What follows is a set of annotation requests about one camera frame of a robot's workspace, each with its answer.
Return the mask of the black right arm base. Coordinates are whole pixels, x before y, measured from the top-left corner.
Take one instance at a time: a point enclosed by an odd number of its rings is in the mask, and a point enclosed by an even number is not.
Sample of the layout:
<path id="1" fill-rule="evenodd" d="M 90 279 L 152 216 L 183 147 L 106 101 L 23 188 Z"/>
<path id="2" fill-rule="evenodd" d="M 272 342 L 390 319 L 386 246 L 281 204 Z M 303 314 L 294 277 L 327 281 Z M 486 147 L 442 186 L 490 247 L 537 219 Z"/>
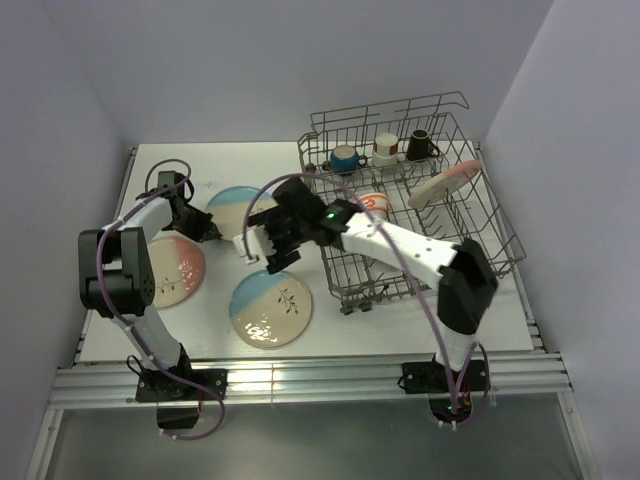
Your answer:
<path id="1" fill-rule="evenodd" d="M 491 380 L 486 356 L 469 359 L 466 368 L 453 372 L 454 385 L 458 386 L 457 407 L 453 412 L 445 368 L 435 359 L 422 362 L 405 362 L 401 365 L 401 376 L 397 386 L 406 395 L 443 394 L 442 398 L 430 399 L 432 415 L 447 424 L 459 424 L 473 414 L 474 393 L 482 393 L 482 400 L 489 396 Z"/>

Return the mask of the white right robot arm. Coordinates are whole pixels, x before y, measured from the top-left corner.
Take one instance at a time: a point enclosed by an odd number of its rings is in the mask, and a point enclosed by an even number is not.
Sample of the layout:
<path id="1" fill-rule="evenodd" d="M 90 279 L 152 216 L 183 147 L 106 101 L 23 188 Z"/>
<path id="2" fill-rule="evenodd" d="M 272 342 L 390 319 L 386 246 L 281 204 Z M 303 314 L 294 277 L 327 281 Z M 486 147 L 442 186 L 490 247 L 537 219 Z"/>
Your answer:
<path id="1" fill-rule="evenodd" d="M 329 204 L 313 193 L 299 174 L 272 181 L 275 206 L 261 212 L 246 208 L 241 232 L 233 239 L 249 264 L 262 261 L 271 274 L 300 258 L 312 242 L 343 253 L 369 257 L 402 270 L 414 291 L 426 285 L 437 295 L 426 313 L 438 347 L 435 383 L 452 390 L 468 374 L 481 320 L 498 289 L 498 280 L 481 245 L 437 240 L 383 220 L 353 194 Z"/>

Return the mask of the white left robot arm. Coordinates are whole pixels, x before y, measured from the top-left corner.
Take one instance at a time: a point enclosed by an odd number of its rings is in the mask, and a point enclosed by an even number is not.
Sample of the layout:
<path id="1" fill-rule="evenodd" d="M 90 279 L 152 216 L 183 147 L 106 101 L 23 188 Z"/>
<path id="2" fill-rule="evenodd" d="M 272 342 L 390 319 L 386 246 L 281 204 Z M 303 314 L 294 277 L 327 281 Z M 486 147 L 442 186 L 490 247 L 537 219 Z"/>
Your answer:
<path id="1" fill-rule="evenodd" d="M 157 187 L 142 193 L 131 211 L 100 229 L 78 236 L 79 294 L 82 304 L 119 326 L 146 369 L 162 371 L 159 388 L 183 399 L 195 386 L 184 348 L 168 331 L 153 305 L 156 286 L 147 241 L 176 231 L 204 243 L 222 238 L 213 215 L 191 205 L 189 177 L 158 174 Z"/>

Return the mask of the grey brown tumbler cup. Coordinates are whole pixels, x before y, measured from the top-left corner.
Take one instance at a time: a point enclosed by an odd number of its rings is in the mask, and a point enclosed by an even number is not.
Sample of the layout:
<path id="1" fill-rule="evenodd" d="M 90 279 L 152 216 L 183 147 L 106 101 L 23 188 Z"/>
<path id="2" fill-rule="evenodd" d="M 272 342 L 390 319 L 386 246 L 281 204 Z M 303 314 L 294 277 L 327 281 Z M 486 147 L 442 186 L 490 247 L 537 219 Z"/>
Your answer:
<path id="1" fill-rule="evenodd" d="M 399 139 L 390 132 L 378 133 L 374 139 L 372 152 L 373 165 L 384 168 L 398 162 Z"/>

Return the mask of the brown ceramic mug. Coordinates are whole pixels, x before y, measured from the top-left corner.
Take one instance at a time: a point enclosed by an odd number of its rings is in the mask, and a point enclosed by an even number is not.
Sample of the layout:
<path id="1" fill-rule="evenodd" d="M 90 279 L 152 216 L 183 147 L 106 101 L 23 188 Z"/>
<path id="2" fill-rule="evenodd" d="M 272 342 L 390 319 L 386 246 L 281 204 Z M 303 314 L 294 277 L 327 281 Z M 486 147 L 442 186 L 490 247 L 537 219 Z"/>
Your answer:
<path id="1" fill-rule="evenodd" d="M 441 150 L 431 140 L 426 130 L 416 129 L 411 133 L 405 155 L 408 161 L 421 162 L 441 154 Z"/>

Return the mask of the blue cream plate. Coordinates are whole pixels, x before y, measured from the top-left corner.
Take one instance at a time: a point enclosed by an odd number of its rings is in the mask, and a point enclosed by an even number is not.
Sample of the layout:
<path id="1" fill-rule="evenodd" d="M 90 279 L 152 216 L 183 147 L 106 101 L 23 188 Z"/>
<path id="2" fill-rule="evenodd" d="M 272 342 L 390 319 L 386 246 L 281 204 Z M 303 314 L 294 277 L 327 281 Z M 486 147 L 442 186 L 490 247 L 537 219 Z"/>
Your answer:
<path id="1" fill-rule="evenodd" d="M 246 209 L 258 191 L 251 186 L 233 186 L 221 190 L 209 200 L 206 211 L 213 215 L 223 240 L 232 241 L 242 233 Z"/>
<path id="2" fill-rule="evenodd" d="M 235 287 L 228 313 L 241 340 L 258 349 L 274 349 L 304 333 L 312 318 L 313 297 L 292 274 L 261 270 Z"/>

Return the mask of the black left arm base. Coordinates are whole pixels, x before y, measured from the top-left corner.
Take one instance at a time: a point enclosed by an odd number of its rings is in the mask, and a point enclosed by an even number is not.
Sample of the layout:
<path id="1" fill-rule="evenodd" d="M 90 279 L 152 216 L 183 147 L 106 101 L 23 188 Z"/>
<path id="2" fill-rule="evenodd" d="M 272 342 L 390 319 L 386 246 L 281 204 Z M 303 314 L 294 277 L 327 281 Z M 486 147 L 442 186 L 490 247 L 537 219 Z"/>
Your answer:
<path id="1" fill-rule="evenodd" d="M 171 367 L 168 373 L 144 368 L 134 357 L 139 369 L 130 370 L 137 374 L 135 401 L 156 405 L 156 423 L 161 432 L 180 440 L 196 440 L 217 432 L 222 426 L 226 407 L 224 398 L 228 371 L 222 368 L 194 370 L 188 360 Z M 201 418 L 204 403 L 215 401 L 220 406 L 220 414 L 213 426 L 199 434 L 187 434 Z"/>

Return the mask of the dark blue mug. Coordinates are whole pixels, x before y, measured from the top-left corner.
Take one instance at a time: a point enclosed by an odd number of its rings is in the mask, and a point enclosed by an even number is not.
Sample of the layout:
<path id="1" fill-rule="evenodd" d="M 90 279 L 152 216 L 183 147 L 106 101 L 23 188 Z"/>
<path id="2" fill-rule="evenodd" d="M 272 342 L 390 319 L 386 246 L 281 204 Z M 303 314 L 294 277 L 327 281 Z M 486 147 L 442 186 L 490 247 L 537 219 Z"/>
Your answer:
<path id="1" fill-rule="evenodd" d="M 329 157 L 330 171 L 342 177 L 351 176 L 368 166 L 368 157 L 351 145 L 336 146 Z"/>

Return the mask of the orange patterned small bowl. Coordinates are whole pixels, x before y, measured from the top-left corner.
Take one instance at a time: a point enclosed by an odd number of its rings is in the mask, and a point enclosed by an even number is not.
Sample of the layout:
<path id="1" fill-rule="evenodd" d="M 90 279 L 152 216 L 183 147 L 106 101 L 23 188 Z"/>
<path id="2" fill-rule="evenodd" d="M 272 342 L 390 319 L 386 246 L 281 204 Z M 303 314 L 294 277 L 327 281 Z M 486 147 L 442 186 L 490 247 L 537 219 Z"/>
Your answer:
<path id="1" fill-rule="evenodd" d="M 377 191 L 364 192 L 357 194 L 356 199 L 360 201 L 365 209 L 374 217 L 382 220 L 389 218 L 391 202 L 385 194 Z"/>

